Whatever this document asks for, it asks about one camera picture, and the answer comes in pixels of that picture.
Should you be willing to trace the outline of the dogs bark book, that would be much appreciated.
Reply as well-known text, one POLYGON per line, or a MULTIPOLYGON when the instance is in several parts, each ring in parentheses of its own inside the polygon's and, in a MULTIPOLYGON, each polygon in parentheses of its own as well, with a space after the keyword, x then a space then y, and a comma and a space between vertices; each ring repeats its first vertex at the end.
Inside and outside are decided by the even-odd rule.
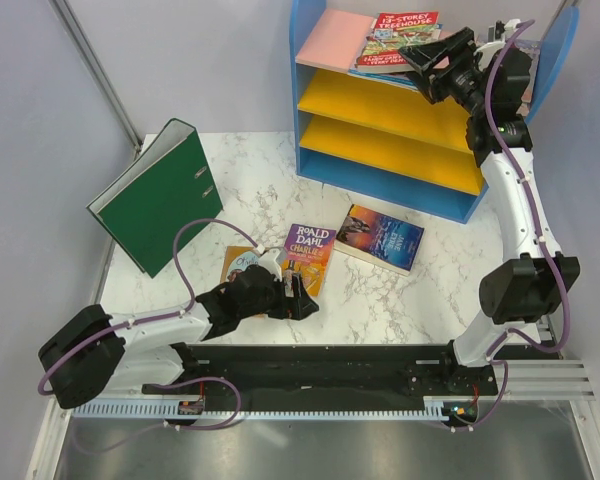
POLYGON ((361 78, 365 80, 375 81, 384 83, 391 86, 407 89, 418 93, 416 85, 407 78, 405 72, 398 73, 365 73, 360 72, 357 69, 349 69, 348 74, 350 76, 361 78))

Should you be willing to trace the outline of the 13-Storey Treehouse book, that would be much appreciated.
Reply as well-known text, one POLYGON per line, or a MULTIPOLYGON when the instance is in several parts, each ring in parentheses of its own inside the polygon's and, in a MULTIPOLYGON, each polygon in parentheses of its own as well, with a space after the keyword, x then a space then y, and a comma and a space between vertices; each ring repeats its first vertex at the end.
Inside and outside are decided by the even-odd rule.
POLYGON ((353 69, 374 74, 406 72, 410 67, 398 50, 436 42, 440 35, 438 11, 381 12, 365 37, 353 69))

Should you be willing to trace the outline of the Roald Dahl Charlie book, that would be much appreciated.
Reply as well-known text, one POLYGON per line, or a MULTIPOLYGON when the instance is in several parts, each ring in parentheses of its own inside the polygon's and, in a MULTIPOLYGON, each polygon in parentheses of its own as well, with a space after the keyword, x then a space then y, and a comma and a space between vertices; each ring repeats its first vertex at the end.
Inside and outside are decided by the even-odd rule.
POLYGON ((285 276, 299 273, 304 288, 314 298, 324 284, 335 238, 335 230, 301 224, 292 224, 287 235, 282 272, 285 276))

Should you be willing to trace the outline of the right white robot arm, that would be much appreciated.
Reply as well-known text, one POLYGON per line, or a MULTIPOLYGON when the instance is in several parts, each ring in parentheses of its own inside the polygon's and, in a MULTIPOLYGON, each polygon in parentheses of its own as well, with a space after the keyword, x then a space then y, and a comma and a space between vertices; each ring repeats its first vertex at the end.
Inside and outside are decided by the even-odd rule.
POLYGON ((453 359, 438 368, 447 392, 474 381, 472 367, 495 361, 512 336, 543 353, 560 351, 571 330, 568 291, 579 260, 564 255, 543 210, 534 174, 533 143, 518 110, 530 82, 531 57, 514 34, 482 47, 469 28, 432 43, 402 47, 409 78, 431 104, 453 98, 469 114, 466 142, 496 202, 502 264, 479 285, 480 313, 451 341, 453 359))

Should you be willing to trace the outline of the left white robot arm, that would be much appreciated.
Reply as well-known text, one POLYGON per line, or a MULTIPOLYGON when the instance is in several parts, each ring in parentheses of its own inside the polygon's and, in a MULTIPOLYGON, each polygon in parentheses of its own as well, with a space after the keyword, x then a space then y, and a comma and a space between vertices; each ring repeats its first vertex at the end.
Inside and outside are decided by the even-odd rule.
POLYGON ((318 310, 299 274, 279 276, 259 265, 198 295, 192 307, 138 317, 89 305, 40 348, 44 375, 38 391, 54 396, 63 409, 84 405, 106 391, 145 384, 188 393, 198 385, 200 371, 181 359, 176 345, 224 336, 257 315, 304 320, 318 310))

